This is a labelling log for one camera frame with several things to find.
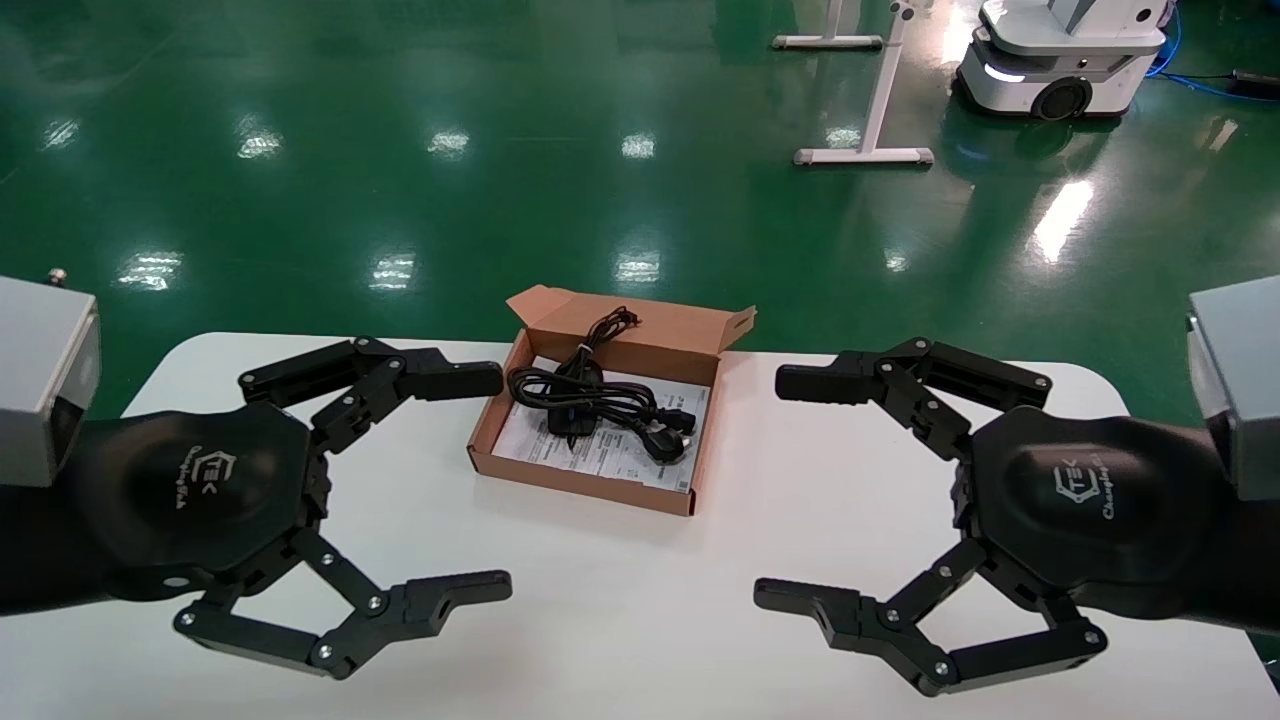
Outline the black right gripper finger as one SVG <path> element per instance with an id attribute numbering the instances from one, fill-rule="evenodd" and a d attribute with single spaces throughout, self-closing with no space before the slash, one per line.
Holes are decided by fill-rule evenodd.
<path id="1" fill-rule="evenodd" d="M 814 619 L 828 647 L 883 660 L 925 697 L 1066 671 L 1107 650 L 1105 632 L 1082 616 L 1068 596 L 996 579 L 996 560 L 982 542 L 961 539 L 887 601 L 855 589 L 776 578 L 756 579 L 753 600 L 759 609 Z M 922 621 L 975 574 L 1038 612 L 1047 628 L 951 651 L 929 641 Z"/>
<path id="2" fill-rule="evenodd" d="M 1042 409 L 1052 382 L 1020 366 L 916 337 L 883 352 L 842 351 L 826 366 L 785 364 L 774 375 L 782 400 L 874 404 L 945 461 L 970 457 L 970 421 L 938 391 L 1007 413 Z"/>

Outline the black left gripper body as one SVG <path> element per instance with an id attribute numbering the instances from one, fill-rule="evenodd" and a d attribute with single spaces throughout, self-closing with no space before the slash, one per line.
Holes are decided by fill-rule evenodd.
<path id="1" fill-rule="evenodd" d="M 1 611 L 257 594 L 330 489 L 312 432 L 270 404 L 90 421 L 50 487 L 3 488 Z"/>

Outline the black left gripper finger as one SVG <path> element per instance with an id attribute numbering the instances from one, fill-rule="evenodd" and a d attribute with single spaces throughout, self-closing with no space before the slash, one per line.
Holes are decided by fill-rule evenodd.
<path id="1" fill-rule="evenodd" d="M 439 348 L 402 350 L 372 337 L 356 337 L 239 377 L 246 402 L 284 409 L 337 392 L 311 418 L 314 445 L 340 454 L 403 402 L 488 398 L 504 388 L 494 361 L 452 363 Z"/>
<path id="2" fill-rule="evenodd" d="M 206 591 L 179 611 L 175 632 L 206 650 L 344 680 L 389 644 L 439 635 L 451 611 L 513 594 L 506 570 L 417 578 L 381 589 L 315 529 L 294 530 L 276 546 L 285 569 L 305 562 L 348 602 L 351 612 L 337 628 L 316 635 L 238 616 L 233 607 L 248 592 L 238 583 Z"/>

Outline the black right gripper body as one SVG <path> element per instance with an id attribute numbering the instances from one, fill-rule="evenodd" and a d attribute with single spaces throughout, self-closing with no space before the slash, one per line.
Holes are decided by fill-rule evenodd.
<path id="1" fill-rule="evenodd" d="M 1021 609 L 1277 633 L 1277 502 L 1240 500 L 1204 429 L 1016 407 L 970 436 L 952 500 Z"/>

